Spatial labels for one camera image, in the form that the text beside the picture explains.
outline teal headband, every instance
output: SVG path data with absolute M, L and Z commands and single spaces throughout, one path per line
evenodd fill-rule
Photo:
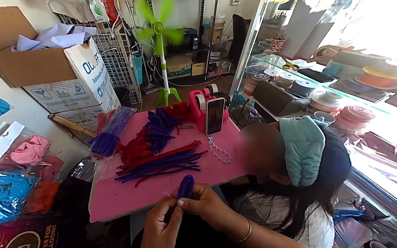
M 280 133 L 286 143 L 286 168 L 294 186 L 312 185 L 318 176 L 326 143 L 318 125 L 327 123 L 310 116 L 280 119 Z

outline chair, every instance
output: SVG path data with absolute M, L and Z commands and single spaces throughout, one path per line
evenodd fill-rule
M 247 26 L 245 19 L 237 14 L 232 15 L 232 25 L 234 38 L 231 48 L 229 48 L 228 57 L 231 63 L 237 66 L 243 51 L 244 41 L 246 40 Z

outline phone charm strap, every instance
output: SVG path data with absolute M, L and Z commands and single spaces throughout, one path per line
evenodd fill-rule
M 227 153 L 225 150 L 223 150 L 223 149 L 221 149 L 221 148 L 218 148 L 218 147 L 214 144 L 214 142 L 212 142 L 212 137 L 211 137 L 211 136 L 208 136 L 208 139 L 209 139 L 209 149 L 211 149 L 212 153 L 218 158 L 218 160 L 222 161 L 222 162 L 225 163 L 225 164 L 229 164 L 229 163 L 232 161 L 231 155 L 229 155 L 229 153 Z M 228 161 L 224 161 L 220 156 L 218 156 L 218 154 L 216 154 L 216 153 L 212 150 L 212 147 L 215 147 L 217 150 L 219 150 L 219 151 L 221 151 L 222 153 L 228 155 L 229 160 L 228 160 Z

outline tape dispenser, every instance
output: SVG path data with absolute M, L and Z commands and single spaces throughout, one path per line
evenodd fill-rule
M 226 121 L 229 118 L 228 105 L 230 104 L 230 98 L 227 93 L 219 92 L 215 83 L 208 85 L 204 89 L 189 92 L 191 116 L 201 132 L 205 132 L 206 102 L 219 97 L 224 97 L 226 100 L 223 111 L 223 121 Z

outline electric fan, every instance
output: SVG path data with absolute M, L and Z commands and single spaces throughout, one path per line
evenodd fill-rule
M 160 21 L 157 21 L 153 14 L 151 13 L 148 3 L 146 0 L 139 0 L 137 2 L 137 9 L 143 15 L 145 20 L 148 22 L 148 26 L 150 28 L 141 29 L 137 31 L 137 37 L 140 41 L 148 40 L 149 38 L 156 35 L 156 46 L 154 48 L 155 54 L 160 57 L 160 61 L 162 64 L 162 75 L 164 88 L 160 88 L 159 100 L 157 101 L 157 105 L 160 104 L 162 98 L 165 99 L 165 106 L 168 106 L 168 95 L 173 93 L 177 100 L 181 102 L 179 94 L 177 94 L 177 90 L 175 88 L 168 87 L 168 77 L 166 75 L 166 61 L 164 56 L 164 38 L 168 38 L 173 45 L 178 45 L 183 40 L 183 30 L 177 30 L 172 28 L 165 28 L 163 25 L 168 18 L 173 6 L 173 0 L 161 0 L 161 14 Z

